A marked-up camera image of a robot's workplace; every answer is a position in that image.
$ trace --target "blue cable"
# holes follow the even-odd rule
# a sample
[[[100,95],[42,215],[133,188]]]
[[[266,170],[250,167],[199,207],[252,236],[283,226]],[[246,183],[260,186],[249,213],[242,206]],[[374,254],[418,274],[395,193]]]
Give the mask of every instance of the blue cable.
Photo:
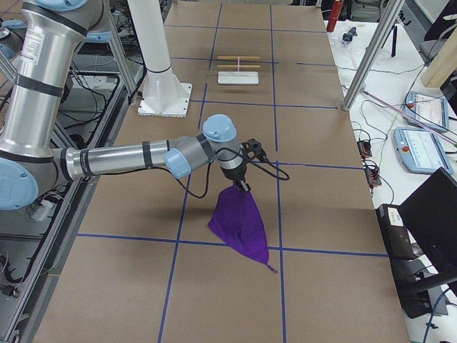
[[[428,320],[426,333],[425,333],[424,336],[423,336],[423,341],[422,341],[422,343],[426,343],[427,335],[428,335],[428,330],[430,329],[431,321],[432,321],[432,319],[433,319],[433,316],[435,315],[436,307],[438,307],[438,304],[440,303],[441,298],[444,297],[444,294],[446,294],[446,292],[447,292],[449,289],[450,289],[450,288],[447,288],[446,291],[444,291],[443,293],[441,293],[440,296],[438,297],[438,299],[436,300],[436,302],[435,302],[435,304],[434,304],[434,306],[433,306],[433,309],[431,310],[430,319]]]

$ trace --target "purple cloth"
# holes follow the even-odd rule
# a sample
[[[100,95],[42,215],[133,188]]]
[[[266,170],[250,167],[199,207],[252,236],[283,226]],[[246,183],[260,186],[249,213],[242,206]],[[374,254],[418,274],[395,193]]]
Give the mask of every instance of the purple cloth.
[[[268,265],[265,228],[258,207],[250,192],[243,193],[236,185],[219,193],[211,231],[240,254]]]

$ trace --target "computer monitor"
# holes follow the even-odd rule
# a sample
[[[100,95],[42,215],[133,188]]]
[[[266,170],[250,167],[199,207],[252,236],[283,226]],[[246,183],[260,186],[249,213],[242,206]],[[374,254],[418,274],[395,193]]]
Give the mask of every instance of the computer monitor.
[[[438,270],[418,281],[397,281],[402,305],[414,304],[423,292],[448,284],[457,295],[457,182],[443,168],[436,170],[398,208],[404,226]],[[410,317],[422,314],[409,309]]]

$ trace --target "blue joint cap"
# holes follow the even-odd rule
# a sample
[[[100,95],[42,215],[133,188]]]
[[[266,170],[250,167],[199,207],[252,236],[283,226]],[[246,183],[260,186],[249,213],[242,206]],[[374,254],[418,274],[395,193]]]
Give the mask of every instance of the blue joint cap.
[[[109,43],[111,41],[111,31],[89,32],[86,37],[87,43]]]
[[[7,59],[12,59],[13,57],[16,56],[16,53],[14,52],[14,50],[12,48],[10,48],[9,46],[3,45],[3,44],[0,44],[0,51],[3,52],[3,55]]]
[[[191,173],[191,166],[186,157],[176,148],[171,148],[164,154],[164,161],[171,174],[176,178],[186,177]]]
[[[3,22],[7,29],[26,29],[27,25],[20,19],[9,19]]]
[[[203,134],[210,141],[226,143],[236,138],[236,129],[229,116],[214,114],[204,122]]]
[[[57,12],[68,12],[78,9],[88,0],[35,0],[36,4]]]
[[[0,210],[20,209],[38,196],[34,176],[19,163],[0,158]]]

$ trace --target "blue tablet device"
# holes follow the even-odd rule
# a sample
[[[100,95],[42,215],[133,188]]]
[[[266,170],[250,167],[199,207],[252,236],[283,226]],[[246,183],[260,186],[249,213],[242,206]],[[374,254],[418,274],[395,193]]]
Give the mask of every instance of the blue tablet device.
[[[433,174],[443,167],[453,173],[438,137],[423,129],[398,127],[393,133],[401,161],[411,173]]]
[[[406,96],[406,106],[403,107],[407,115],[421,121],[433,130],[438,132],[448,131],[448,101],[444,96],[437,98],[417,91],[410,91]],[[406,121],[408,124],[416,125],[413,121]]]

